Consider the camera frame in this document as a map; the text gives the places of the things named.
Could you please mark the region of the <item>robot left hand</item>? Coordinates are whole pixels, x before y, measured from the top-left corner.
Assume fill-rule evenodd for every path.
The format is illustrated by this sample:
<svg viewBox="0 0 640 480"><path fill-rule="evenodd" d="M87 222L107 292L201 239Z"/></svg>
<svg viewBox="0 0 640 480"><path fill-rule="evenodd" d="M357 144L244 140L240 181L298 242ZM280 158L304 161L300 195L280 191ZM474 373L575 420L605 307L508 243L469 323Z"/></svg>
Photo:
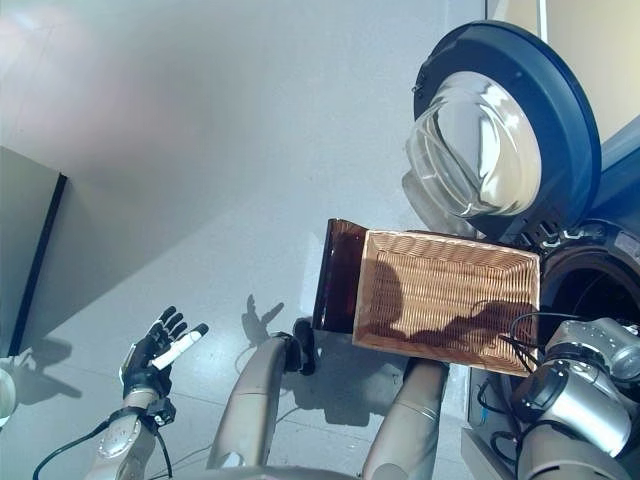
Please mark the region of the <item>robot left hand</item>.
<svg viewBox="0 0 640 480"><path fill-rule="evenodd" d="M169 306L154 320L145 335L134 342L120 367L123 396L150 389L159 398L169 395L173 363L209 331L200 323L189 328L184 315Z"/></svg>

